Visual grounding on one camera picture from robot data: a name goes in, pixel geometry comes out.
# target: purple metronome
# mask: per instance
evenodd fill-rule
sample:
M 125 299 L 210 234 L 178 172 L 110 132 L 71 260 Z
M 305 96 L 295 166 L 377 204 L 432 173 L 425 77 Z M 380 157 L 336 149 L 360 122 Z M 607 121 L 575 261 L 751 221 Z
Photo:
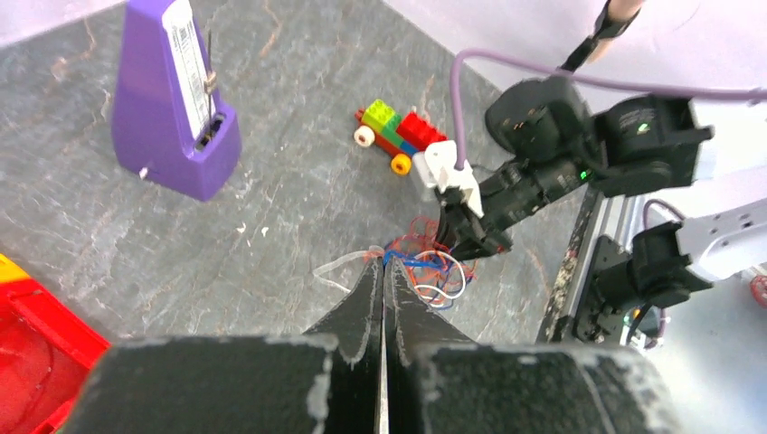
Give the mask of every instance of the purple metronome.
M 216 89 L 210 63 L 189 0 L 128 0 L 115 153 L 142 179 L 200 201 L 223 187 L 242 150 L 237 114 Z

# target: blue lego brick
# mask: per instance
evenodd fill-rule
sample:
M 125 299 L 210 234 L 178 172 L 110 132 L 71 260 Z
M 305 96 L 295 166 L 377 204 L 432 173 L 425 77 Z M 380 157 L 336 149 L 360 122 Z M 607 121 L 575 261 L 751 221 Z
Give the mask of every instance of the blue lego brick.
M 407 154 L 407 156 L 410 156 L 410 157 L 414 156 L 414 155 L 415 155 L 415 153 L 416 153 L 416 152 L 418 152 L 418 149 L 416 149 L 416 148 L 415 148 L 415 146 L 413 146 L 413 145 L 411 145 L 411 144 L 409 144 L 409 143 L 407 143 L 407 142 L 402 142 L 402 143 L 400 144 L 400 149 L 401 149 L 401 150 L 402 150 L 402 151 L 403 151 L 405 154 Z

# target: stone surface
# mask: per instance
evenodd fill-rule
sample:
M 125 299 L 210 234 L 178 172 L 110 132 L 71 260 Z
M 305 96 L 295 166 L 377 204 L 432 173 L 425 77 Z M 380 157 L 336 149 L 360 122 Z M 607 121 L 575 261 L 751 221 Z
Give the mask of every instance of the stone surface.
M 0 249 L 108 338 L 300 333 L 344 296 L 314 268 L 436 215 L 354 144 L 353 114 L 381 98 L 452 134 L 452 56 L 377 0 L 193 7 L 240 116 L 229 183 L 198 203 L 118 166 L 118 7 L 0 52 Z M 462 88 L 469 157 L 496 167 L 482 114 L 499 93 L 469 71 Z M 515 250 L 482 261 L 445 317 L 481 342 L 535 340 L 581 198 L 517 225 Z M 350 286 L 361 269 L 327 277 Z

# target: green lego brick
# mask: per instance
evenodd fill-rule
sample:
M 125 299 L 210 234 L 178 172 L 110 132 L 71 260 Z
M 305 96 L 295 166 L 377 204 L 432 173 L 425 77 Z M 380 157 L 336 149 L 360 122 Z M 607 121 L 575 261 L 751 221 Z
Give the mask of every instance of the green lego brick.
M 396 114 L 397 112 L 393 108 L 377 99 L 365 110 L 365 113 L 362 115 L 362 123 L 372 128 L 376 133 L 380 133 Z
M 386 122 L 386 127 L 390 128 L 392 131 L 396 131 L 397 127 L 400 126 L 400 123 L 402 123 L 402 115 L 394 113 L 394 116 L 389 119 L 389 122 Z
M 385 138 L 389 143 L 391 143 L 394 146 L 400 147 L 404 139 L 402 136 L 397 134 L 396 129 L 389 127 L 388 125 L 383 127 L 381 131 L 378 132 L 381 137 Z

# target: blue wire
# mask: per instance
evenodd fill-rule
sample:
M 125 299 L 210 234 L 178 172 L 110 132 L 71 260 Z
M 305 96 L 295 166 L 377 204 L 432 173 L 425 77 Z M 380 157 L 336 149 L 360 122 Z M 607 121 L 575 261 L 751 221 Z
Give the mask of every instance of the blue wire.
M 392 246 L 392 243 L 393 243 L 393 241 L 389 242 L 383 248 L 383 250 L 385 251 L 385 253 L 383 255 L 383 264 L 384 264 L 383 266 L 384 267 L 386 267 L 386 264 L 392 259 L 392 257 L 396 257 L 396 258 L 402 259 L 402 264 L 407 266 L 407 267 L 419 267 L 419 268 L 426 268 L 426 269 L 442 269 L 441 264 L 438 263 L 439 255 L 436 255 L 436 254 L 435 255 L 430 255 L 429 257 L 431 258 L 431 260 L 417 260 L 416 258 L 414 258 L 412 256 L 405 255 L 404 253 L 400 253 L 399 251 L 389 250 L 389 248 Z M 448 267 L 446 269 L 444 269 L 444 272 L 446 272 L 448 276 L 450 275 L 450 269 L 454 265 L 455 264 L 453 264 L 451 262 L 450 264 L 448 264 Z M 467 278 L 466 279 L 466 284 L 468 285 L 469 282 L 471 282 L 471 280 L 472 280 L 471 278 Z M 438 284 L 437 288 L 439 288 L 440 290 L 444 291 L 445 285 L 447 283 L 448 282 L 446 280 L 446 281 Z M 447 294 L 449 294 L 449 295 L 453 295 L 450 291 L 445 291 L 445 292 Z M 434 300 L 436 300 L 437 297 L 439 297 L 439 296 L 440 296 L 439 293 L 434 294 L 434 297 L 432 297 L 431 300 L 429 300 L 429 304 L 433 303 Z M 453 308 L 453 300 L 450 300 L 448 305 L 446 305 L 446 306 L 443 306 L 443 307 L 432 307 L 432 309 L 438 310 L 438 311 L 450 310 L 451 308 Z

